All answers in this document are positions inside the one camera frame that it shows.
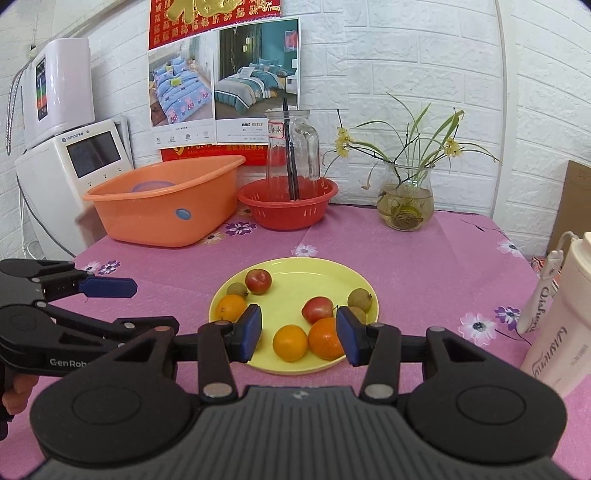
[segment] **glass vase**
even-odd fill
[[[433,216],[431,169],[386,163],[386,173],[378,195],[378,213],[386,225],[412,232]]]

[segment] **poster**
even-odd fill
[[[155,148],[217,143],[214,86],[226,57],[215,29],[280,14],[281,0],[151,1],[147,95]]]
[[[299,106],[297,18],[224,28],[216,35],[214,85],[217,143],[267,144],[265,112]]]
[[[266,145],[195,145],[192,147],[165,148],[160,150],[162,161],[181,158],[208,157],[214,155],[242,155],[245,167],[264,167],[267,165]]]
[[[299,107],[298,18],[206,31],[148,52],[155,148],[267,145],[267,110]]]
[[[197,36],[148,52],[148,96],[155,148],[216,142],[213,64],[204,55]]]
[[[281,0],[225,0],[222,4],[219,0],[152,0],[148,49],[215,28],[281,15]]]

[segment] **apple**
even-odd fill
[[[331,299],[326,297],[314,297],[306,302],[301,310],[306,321],[314,325],[318,320],[333,316],[334,305]]]
[[[253,292],[255,295],[260,295],[271,288],[271,274],[267,270],[255,268],[246,274],[244,283],[246,284],[248,290]]]

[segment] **orange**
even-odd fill
[[[308,332],[310,350],[322,360],[336,360],[345,354],[336,334],[334,317],[318,320]]]
[[[244,310],[246,310],[246,300],[240,295],[226,295],[216,306],[216,318],[235,322],[244,313]]]
[[[286,362],[295,362],[308,350],[308,337],[297,325],[284,325],[273,337],[273,350]]]

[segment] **yellow flower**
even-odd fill
[[[445,155],[448,157],[457,157],[461,155],[462,151],[460,150],[460,144],[456,142],[453,138],[448,138],[445,140],[446,146],[443,148]]]
[[[351,141],[351,136],[349,135],[349,132],[347,131],[346,128],[342,128],[342,127],[339,128],[337,130],[337,135],[338,135],[337,138],[339,138],[339,139],[342,139],[342,140],[344,140],[346,142],[350,142]]]
[[[351,142],[351,136],[346,128],[339,128],[337,130],[337,137],[335,141],[336,152],[341,157],[349,156],[349,151],[346,147],[349,146],[349,142]]]

